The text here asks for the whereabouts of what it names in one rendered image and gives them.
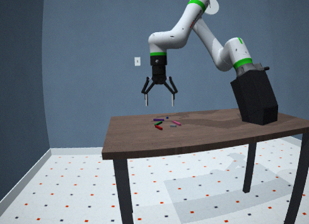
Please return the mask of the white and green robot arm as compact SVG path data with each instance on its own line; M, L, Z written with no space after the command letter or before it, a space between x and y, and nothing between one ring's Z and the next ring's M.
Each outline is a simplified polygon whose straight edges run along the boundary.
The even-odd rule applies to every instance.
M209 0L190 0L181 19L171 31L156 32L149 37L151 66L167 65L166 50L184 47L193 30L205 45L215 66L220 71L229 71L234 67L236 78L238 78L249 69L269 70L269 66L262 67L261 63L253 64L247 47L241 38L230 39L224 47L218 42L201 17L208 6Z

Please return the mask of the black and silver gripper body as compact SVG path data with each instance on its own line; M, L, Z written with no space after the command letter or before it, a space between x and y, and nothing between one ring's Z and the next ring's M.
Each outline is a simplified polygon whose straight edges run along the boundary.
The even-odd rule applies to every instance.
M160 74L160 75L156 75ZM166 81L166 66L152 66L152 80L158 79L156 81L156 85L162 85L163 83L160 81L160 78L163 81Z

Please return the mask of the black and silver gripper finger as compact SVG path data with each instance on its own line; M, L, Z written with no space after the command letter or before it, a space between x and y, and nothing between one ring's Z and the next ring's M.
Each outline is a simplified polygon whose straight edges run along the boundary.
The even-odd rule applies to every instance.
M156 81L158 80L158 79L156 78L156 79L152 82L152 84L150 85L150 87L146 90L146 87L147 87L149 81L151 80L151 78L152 78L152 77L147 77L147 78L146 78L146 83L145 83L145 85L144 85L144 87L143 87L143 90L142 90L142 92L141 92L141 93L143 93L144 96L145 96L146 106L148 106L148 92L150 91L150 89L152 89L152 87L155 85ZM146 90L146 91L145 91L145 90Z
M171 90L171 88L168 86L168 84L166 83L166 81L163 81L161 78L160 78L160 81L169 89L169 91L172 93L172 107L174 106L174 99L175 99L175 94L178 92L177 89L175 88L175 85L173 84L173 81L172 81L172 77L169 76L169 77L166 77L168 79L168 81L170 81L173 89Z

